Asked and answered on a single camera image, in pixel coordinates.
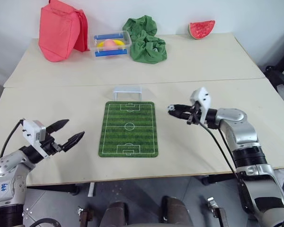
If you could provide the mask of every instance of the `center circle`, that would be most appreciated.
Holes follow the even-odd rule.
[[[134,129],[134,124],[131,123],[131,122],[128,122],[128,123],[125,124],[124,128],[128,131],[131,131],[131,130]]]

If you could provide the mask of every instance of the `plastic container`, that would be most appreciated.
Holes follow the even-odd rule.
[[[106,40],[116,40],[116,45],[105,46]],[[104,57],[123,55],[129,53],[132,45],[131,38],[127,31],[111,32],[101,35],[92,35],[90,42],[90,50],[93,57]]]

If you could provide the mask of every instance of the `pink ball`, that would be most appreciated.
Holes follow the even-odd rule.
[[[112,50],[117,50],[116,48],[116,43],[112,39],[106,39],[103,43],[104,50],[106,51],[112,51]]]

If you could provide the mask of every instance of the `black cable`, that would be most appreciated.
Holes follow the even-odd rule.
[[[200,122],[200,120],[198,119],[198,117],[196,116],[196,114],[193,114],[193,117],[195,118],[196,122],[199,123],[199,124],[202,126],[202,128],[204,128],[204,129],[212,136],[213,140],[215,141],[215,143],[217,144],[218,148],[220,149],[220,152],[222,153],[222,155],[223,155],[225,161],[227,162],[229,168],[231,169],[232,173],[233,173],[234,176],[236,177],[237,181],[240,182],[238,175],[235,173],[235,171],[234,171],[233,168],[231,167],[231,164],[229,163],[229,161],[228,161],[228,159],[227,159],[227,157],[226,157],[226,155],[225,155],[223,149],[221,148],[221,146],[220,146],[218,140],[216,139],[216,137],[213,135],[213,133],[212,133],[205,125],[203,125],[203,124]]]
[[[8,144],[8,142],[9,142],[11,136],[14,134],[14,132],[16,131],[16,129],[18,128],[18,126],[19,126],[20,124],[23,124],[23,120],[19,120],[19,121],[18,121],[18,123],[15,125],[15,127],[13,128],[13,130],[10,132],[9,136],[8,136],[7,139],[5,140],[5,143],[4,143],[3,148],[2,148],[2,150],[1,150],[1,153],[0,153],[0,158],[3,157],[4,150],[5,150],[5,148],[6,148],[7,144]]]
[[[34,224],[32,224],[30,227],[36,227],[36,226],[38,226],[42,223],[52,224],[54,227],[61,227],[60,223],[57,220],[52,219],[52,218],[40,219],[40,220],[36,221]]]
[[[226,148],[227,148],[227,150],[228,150],[228,152],[229,152],[229,155],[230,155],[231,158],[232,158],[232,161],[234,162],[232,152],[231,152],[231,150],[230,150],[230,148],[229,148],[229,146],[228,146],[228,144],[227,144],[227,142],[226,142],[226,140],[225,140],[225,138],[224,138],[224,136],[223,136],[222,131],[220,130],[220,128],[218,128],[218,131],[219,131],[219,133],[220,133],[220,135],[221,135],[221,137],[222,137],[222,140],[223,140],[223,142],[224,142],[224,144],[225,144],[225,146],[226,146]]]

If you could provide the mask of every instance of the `red watermelon flesh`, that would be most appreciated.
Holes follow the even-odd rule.
[[[189,23],[188,30],[193,38],[202,39],[210,34],[214,24],[215,24],[214,20]]]

